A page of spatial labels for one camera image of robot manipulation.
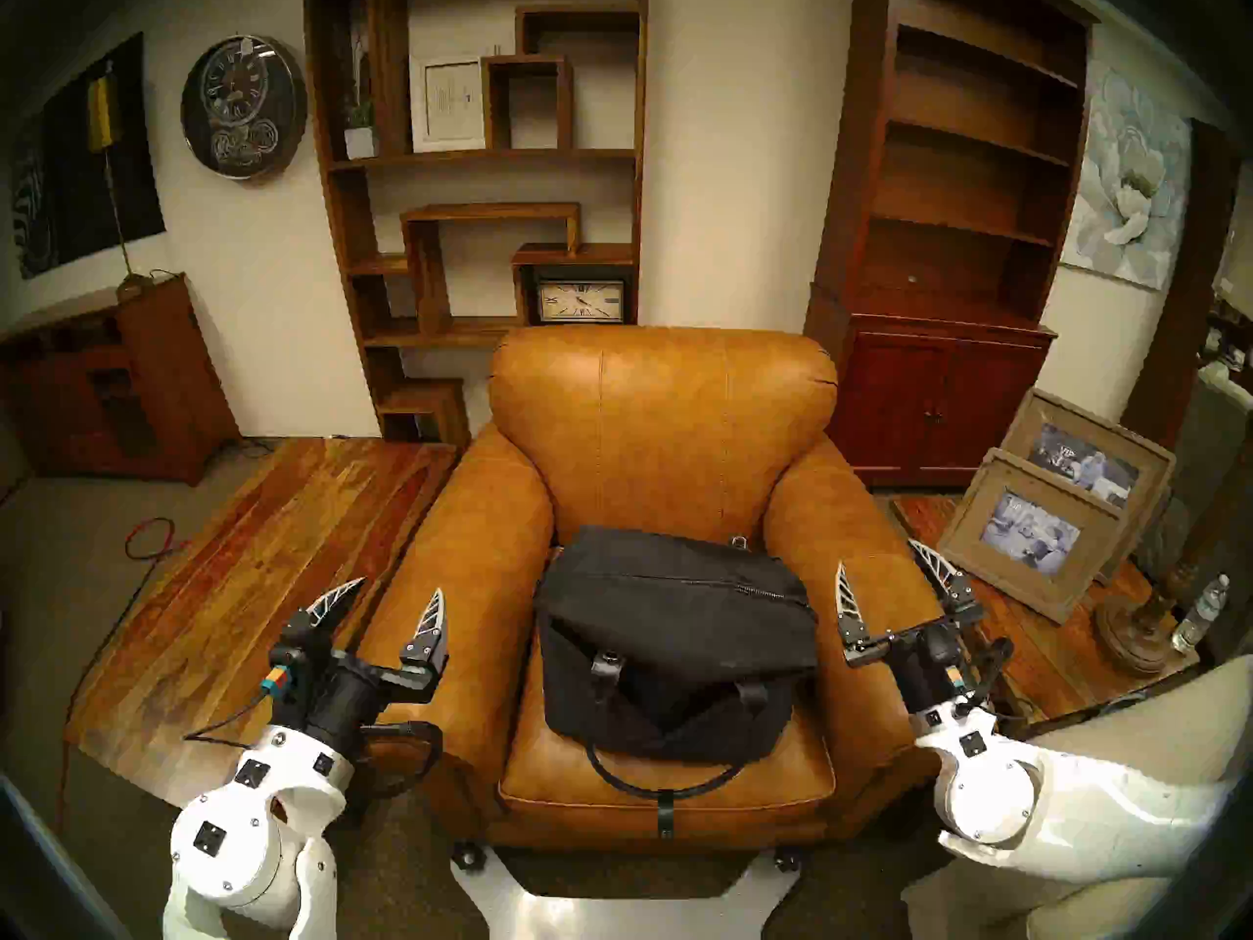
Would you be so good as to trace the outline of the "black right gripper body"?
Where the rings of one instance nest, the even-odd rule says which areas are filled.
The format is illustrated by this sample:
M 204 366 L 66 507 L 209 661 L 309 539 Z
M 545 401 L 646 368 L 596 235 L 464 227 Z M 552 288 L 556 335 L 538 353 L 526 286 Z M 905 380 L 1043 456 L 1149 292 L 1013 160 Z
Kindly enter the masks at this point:
M 881 635 L 872 635 L 867 629 L 870 647 L 866 650 L 843 650 L 845 662 L 855 669 L 885 664 L 908 713 L 913 736 L 923 737 L 937 728 L 951 727 L 952 713 L 942 711 L 942 707 L 974 691 L 966 681 L 966 658 L 960 635 L 984 615 L 984 612 L 980 612 L 980 618 L 942 615 Z

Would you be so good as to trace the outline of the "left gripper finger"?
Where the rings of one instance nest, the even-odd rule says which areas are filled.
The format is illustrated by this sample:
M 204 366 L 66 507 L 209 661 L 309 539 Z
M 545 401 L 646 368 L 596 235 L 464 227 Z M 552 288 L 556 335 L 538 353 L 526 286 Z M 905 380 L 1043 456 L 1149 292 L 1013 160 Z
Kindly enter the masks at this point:
M 365 587 L 365 578 L 356 578 L 335 587 L 306 608 L 309 628 L 338 628 L 351 613 Z
M 413 637 L 406 644 L 407 658 L 446 658 L 445 640 L 446 600 L 441 588 L 436 588 L 424 608 Z

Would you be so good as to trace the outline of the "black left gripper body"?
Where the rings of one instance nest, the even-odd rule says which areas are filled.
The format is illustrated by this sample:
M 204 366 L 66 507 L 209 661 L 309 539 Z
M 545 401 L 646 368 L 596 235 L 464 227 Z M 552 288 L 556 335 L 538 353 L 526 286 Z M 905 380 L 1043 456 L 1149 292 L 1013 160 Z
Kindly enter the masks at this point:
M 380 667 L 335 649 L 330 629 L 289 620 L 268 658 L 271 669 L 278 673 L 276 682 L 262 686 L 271 699 L 271 726 L 311 737 L 345 758 L 382 739 L 422 741 L 429 762 L 441 757 L 444 734 L 437 726 L 378 724 L 377 719 L 395 703 L 430 703 L 447 657 L 407 658 L 405 644 L 397 668 Z

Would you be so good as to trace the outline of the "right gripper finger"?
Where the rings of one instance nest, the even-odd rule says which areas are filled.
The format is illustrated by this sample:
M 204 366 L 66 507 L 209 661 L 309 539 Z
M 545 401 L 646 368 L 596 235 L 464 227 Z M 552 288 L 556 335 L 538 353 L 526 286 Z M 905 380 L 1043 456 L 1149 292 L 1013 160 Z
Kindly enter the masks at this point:
M 857 603 L 851 587 L 845 561 L 840 561 L 837 568 L 834 598 L 837 628 L 843 650 L 866 650 L 870 647 L 871 635 L 860 612 L 860 603 Z
M 945 618 L 980 618 L 980 602 L 966 573 L 923 541 L 910 539 L 908 545 L 936 593 Z

